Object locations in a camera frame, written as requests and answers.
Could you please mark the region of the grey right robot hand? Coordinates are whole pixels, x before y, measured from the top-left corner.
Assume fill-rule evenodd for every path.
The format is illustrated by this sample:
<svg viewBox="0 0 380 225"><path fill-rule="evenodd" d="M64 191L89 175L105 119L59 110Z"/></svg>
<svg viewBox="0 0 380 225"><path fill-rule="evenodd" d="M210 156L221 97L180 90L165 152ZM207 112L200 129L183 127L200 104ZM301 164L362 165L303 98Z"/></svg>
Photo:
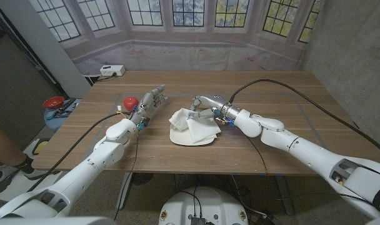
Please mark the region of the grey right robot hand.
<svg viewBox="0 0 380 225"><path fill-rule="evenodd" d="M224 116L229 119L236 119L241 111L238 107L233 106L231 103L228 103L219 95L213 96L205 94L196 96L193 99L190 110L195 111L200 104L208 106L209 108L216 108L221 113L221 116Z"/></svg>

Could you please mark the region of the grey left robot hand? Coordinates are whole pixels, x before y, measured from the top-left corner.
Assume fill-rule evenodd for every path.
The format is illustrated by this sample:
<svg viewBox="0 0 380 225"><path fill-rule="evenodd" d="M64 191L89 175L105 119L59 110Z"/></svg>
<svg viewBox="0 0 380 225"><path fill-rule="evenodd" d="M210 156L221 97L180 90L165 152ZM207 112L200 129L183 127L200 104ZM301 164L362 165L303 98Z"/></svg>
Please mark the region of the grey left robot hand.
<svg viewBox="0 0 380 225"><path fill-rule="evenodd" d="M166 86L162 84L152 91L147 92L140 100L136 110L131 113L129 120L137 125L148 118L160 104L168 99L168 97L163 94L165 87Z"/></svg>

